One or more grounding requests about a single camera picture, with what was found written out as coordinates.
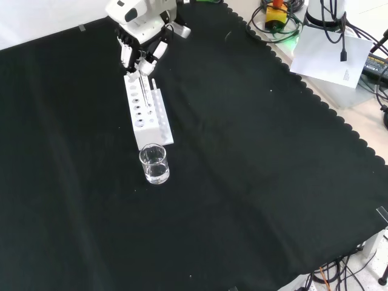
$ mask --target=table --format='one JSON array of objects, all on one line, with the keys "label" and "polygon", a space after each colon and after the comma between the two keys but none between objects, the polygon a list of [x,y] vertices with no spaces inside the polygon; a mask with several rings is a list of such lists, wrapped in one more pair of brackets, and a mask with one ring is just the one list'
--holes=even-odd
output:
[{"label": "table", "polygon": [[[107,19],[1,52],[9,289],[275,290],[385,226],[372,152],[225,7],[183,12],[193,35],[155,70],[175,140],[162,187],[138,161]],[[316,228],[329,206],[358,214],[327,218],[335,239]]]},{"label": "table", "polygon": [[[257,0],[246,0],[244,1],[244,5],[241,5],[241,2],[238,0],[225,0],[225,3],[233,10],[233,12],[237,13],[240,17],[248,22],[252,16],[253,11],[259,5],[259,1]],[[352,3],[349,8],[357,8],[359,6]],[[303,19],[304,14],[306,13],[307,6],[298,12],[296,15]],[[353,18],[350,20],[354,20],[355,25],[358,27],[365,29],[367,32],[371,33],[367,28],[360,26],[360,24],[364,24],[365,22],[361,21],[361,18],[358,18],[356,13],[351,14]],[[260,22],[263,20],[263,15],[258,15],[256,21]],[[371,33],[377,39],[380,39],[378,34],[383,35],[384,26],[381,25],[378,28],[378,32],[376,34]],[[253,26],[252,29],[256,31],[256,33],[264,38],[268,39],[267,35],[257,31]],[[295,39],[293,41],[289,41],[286,44],[269,44],[271,49],[276,53],[277,57],[281,58],[282,62],[287,65],[291,65],[293,59],[293,49],[296,46]],[[345,122],[350,124],[354,131],[360,134],[360,138],[364,139],[368,146],[373,148],[376,151],[376,155],[381,156],[386,164],[388,162],[388,131],[383,124],[383,113],[379,110],[380,106],[377,103],[377,100],[372,96],[372,94],[366,92],[363,88],[357,87],[356,90],[349,89],[340,85],[331,84],[322,80],[317,80],[310,77],[303,77],[303,81],[306,82],[308,88],[312,89],[315,94],[321,97],[323,102],[326,102],[331,109],[336,110],[337,114],[345,119]],[[360,104],[350,106],[348,108],[341,108],[338,106],[338,103],[333,102],[333,95],[338,98],[347,98],[346,104],[351,104],[350,99],[354,98],[360,102]],[[366,245],[363,251],[363,254],[368,257],[373,254],[383,238],[385,230],[377,233],[373,237],[371,237],[368,241],[366,241]],[[284,286],[279,291],[293,291],[296,287],[299,287],[300,284],[307,278],[307,275],[301,275],[289,285]]]}]

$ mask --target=black cable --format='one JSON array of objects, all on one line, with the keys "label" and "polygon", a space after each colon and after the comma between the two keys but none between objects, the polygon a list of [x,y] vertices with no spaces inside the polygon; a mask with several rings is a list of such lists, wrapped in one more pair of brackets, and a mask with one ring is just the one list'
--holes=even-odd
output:
[{"label": "black cable", "polygon": [[374,41],[373,44],[378,45],[378,49],[381,50],[383,53],[385,53],[388,56],[388,49],[382,43],[380,43],[377,39],[375,39],[372,35],[365,32],[364,30],[358,28],[357,26],[351,24],[349,21],[347,21],[347,26],[349,26],[355,32],[358,32],[360,35],[362,35],[366,39],[368,39],[370,41]]},{"label": "black cable", "polygon": [[329,275],[329,263],[326,264],[327,266],[327,281],[329,282],[330,281],[330,275]]},{"label": "black cable", "polygon": [[376,88],[376,98],[377,98],[377,101],[379,102],[379,104],[381,105],[381,110],[386,113],[388,111],[388,107],[386,105],[383,105],[383,103],[381,103],[380,101],[380,98],[379,98],[379,94],[378,94],[378,91],[380,89],[380,84],[381,84],[381,78],[383,77],[383,75],[385,74],[385,72],[388,70],[388,66],[383,70],[383,72],[379,75],[378,77],[378,80],[377,80],[377,88]]},{"label": "black cable", "polygon": [[[260,42],[263,42],[265,44],[278,44],[280,42],[284,42],[290,38],[293,38],[294,36],[298,35],[299,34],[299,28],[300,26],[302,25],[302,21],[300,21],[294,14],[294,9],[293,9],[293,3],[296,2],[298,5],[300,5],[300,0],[291,0],[289,2],[285,2],[284,5],[287,7],[287,10],[284,10],[284,9],[281,9],[281,8],[278,8],[278,7],[274,7],[272,5],[269,5],[271,4],[273,1],[269,1],[269,0],[262,0],[261,1],[261,5],[252,13],[252,17],[250,18],[250,21],[247,23],[246,25],[246,32],[248,33],[249,36],[253,37],[255,40],[257,41],[260,41]],[[296,25],[296,28],[290,32],[285,32],[283,31],[283,28],[280,28],[280,29],[276,29],[276,30],[272,30],[272,31],[268,31],[268,30],[263,30],[261,28],[259,28],[257,26],[257,24],[254,22],[254,18],[256,17],[256,15],[261,11],[261,10],[266,10],[267,7],[270,7],[270,8],[273,8],[275,10],[281,10],[283,12],[285,12],[288,16],[287,18],[287,21],[285,23],[285,25],[287,25],[289,23],[289,21],[293,21],[294,24]],[[253,24],[253,26],[260,32],[263,32],[263,33],[280,33],[280,34],[283,34],[283,35],[289,35],[289,36],[286,36],[285,38],[282,38],[282,39],[277,39],[277,40],[274,40],[274,41],[264,41],[262,39],[258,39],[256,37],[254,37],[253,35],[250,34],[249,32],[249,29],[250,29],[250,25]]]},{"label": "black cable", "polygon": [[342,51],[341,51],[341,57],[340,60],[341,62],[347,61],[347,53],[346,53],[346,48],[345,48],[345,28],[346,28],[346,12],[344,12],[342,18],[340,19],[340,29],[341,29],[341,35],[339,38],[334,41],[329,35],[329,32],[326,27],[326,22],[325,22],[325,10],[327,10],[331,17],[332,20],[335,21],[335,23],[338,23],[339,19],[337,18],[337,0],[334,1],[334,13],[333,13],[333,3],[332,0],[330,0],[330,10],[324,5],[323,0],[320,0],[321,2],[321,16],[322,16],[322,26],[323,30],[325,31],[326,38],[332,43],[332,44],[337,44],[342,40]]},{"label": "black cable", "polygon": [[311,287],[311,284],[313,283],[313,274],[311,273],[307,279],[306,279],[306,283],[304,285],[304,290],[305,291],[308,291]]},{"label": "black cable", "polygon": [[[337,280],[338,276],[340,276],[340,261],[338,259],[336,259],[334,262],[335,262],[335,264],[333,266],[336,266],[336,272],[335,272],[335,275],[333,278],[326,280],[328,283],[335,282]],[[325,281],[323,279],[317,277],[315,274],[316,273],[314,272],[314,274],[313,274],[314,282],[317,282],[319,284],[325,284]]]},{"label": "black cable", "polygon": [[[365,88],[365,87],[362,86],[360,83],[358,83],[358,85],[359,85],[361,88],[363,88],[364,90],[367,90],[367,91],[370,92],[370,93],[375,94],[374,89],[373,89],[373,88],[372,88],[372,87],[371,87],[371,86],[370,86],[370,85],[369,85],[362,77],[360,77],[360,80],[361,80],[366,86],[368,86],[369,89]],[[380,89],[380,92],[383,93],[385,96],[379,94],[379,97],[380,97],[380,98],[383,98],[383,99],[385,99],[385,100],[388,101],[388,95],[387,95],[387,93],[384,92],[384,91],[382,91],[381,89]]]},{"label": "black cable", "polygon": [[346,281],[346,267],[347,266],[345,266],[345,272],[344,272],[344,276],[345,276],[345,280],[344,280],[344,287],[345,287],[345,291],[347,291],[347,281]]},{"label": "black cable", "polygon": [[354,277],[354,280],[356,280],[356,282],[358,283],[358,285],[360,285],[361,289],[363,291],[365,291],[363,285],[361,284],[361,282],[358,280],[358,278],[355,276],[355,274],[352,272],[352,270],[347,266],[347,264],[345,265],[345,278],[344,278],[344,281],[345,281],[345,291],[347,291],[347,288],[346,288],[346,279],[348,278],[346,276],[346,269],[349,270],[349,272],[352,274],[352,276]]},{"label": "black cable", "polygon": [[375,257],[376,253],[377,253],[377,250],[376,250],[376,252],[373,254],[373,256],[368,260],[368,262],[366,262],[366,264],[364,265],[364,267],[362,267],[361,269],[359,269],[357,272],[352,273],[351,275],[345,277],[343,280],[345,280],[345,279],[347,279],[347,278],[350,278],[350,277],[352,277],[352,276],[354,276],[354,275],[360,273],[362,270],[364,270],[364,269],[366,268],[366,266],[368,266],[368,264],[370,263],[370,261],[373,260],[373,258]]}]

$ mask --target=robotic arm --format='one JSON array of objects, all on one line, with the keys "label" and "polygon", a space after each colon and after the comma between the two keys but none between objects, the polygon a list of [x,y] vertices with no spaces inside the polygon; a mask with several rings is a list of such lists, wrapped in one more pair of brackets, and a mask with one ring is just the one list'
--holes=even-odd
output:
[{"label": "robotic arm", "polygon": [[176,0],[111,0],[106,12],[119,23],[121,62],[130,80],[151,74],[167,48],[167,27],[183,38],[190,34]]}]

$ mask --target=electronic device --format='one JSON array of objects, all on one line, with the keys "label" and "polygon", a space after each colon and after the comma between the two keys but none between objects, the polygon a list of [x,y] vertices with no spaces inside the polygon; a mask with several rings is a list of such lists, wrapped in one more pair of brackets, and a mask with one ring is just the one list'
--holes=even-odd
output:
[{"label": "electronic device", "polygon": [[[368,76],[370,79],[378,80],[384,69],[388,66],[386,59],[380,58],[373,54],[369,54],[364,65],[363,74]],[[385,72],[381,76],[381,82],[388,85],[388,72]]]}]

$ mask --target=white table surface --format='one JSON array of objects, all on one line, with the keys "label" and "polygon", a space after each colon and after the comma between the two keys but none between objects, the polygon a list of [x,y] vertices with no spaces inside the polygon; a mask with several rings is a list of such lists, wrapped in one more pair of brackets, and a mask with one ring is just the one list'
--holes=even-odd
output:
[{"label": "white table surface", "polygon": [[[388,14],[388,0],[372,0],[368,1],[368,6],[356,5],[356,2],[361,0],[352,0],[354,5],[350,6],[348,14],[351,23],[354,23],[359,28],[369,32],[376,39],[380,39],[383,36],[383,32],[388,28],[388,20],[386,15]],[[245,21],[249,21],[252,17],[253,11],[259,6],[260,0],[225,0],[225,3]],[[370,11],[378,11],[378,15],[371,15]],[[373,24],[370,23],[370,18],[376,20]],[[372,26],[375,25],[378,29],[373,30]],[[256,33],[266,38],[261,32],[255,30]],[[276,52],[276,55],[282,59],[282,62],[290,65],[292,62],[292,48],[288,45],[273,45],[270,44],[272,50]],[[303,78],[303,81],[307,83],[308,88],[312,89],[314,94],[321,97],[322,101],[328,103],[331,109],[334,109],[339,116],[345,119],[345,122],[353,127],[353,130],[358,132],[360,138],[368,143],[368,146],[373,148],[376,155],[382,157],[387,164],[388,161],[388,130],[383,124],[383,112],[380,111],[380,105],[376,98],[364,89],[357,87],[354,89],[345,89],[343,98],[357,98],[357,95],[367,96],[367,101],[362,102],[356,106],[342,109],[338,107],[336,102],[333,102],[335,94],[338,94],[338,90],[342,90],[343,86],[324,82],[321,80],[316,81],[312,78]]]}]

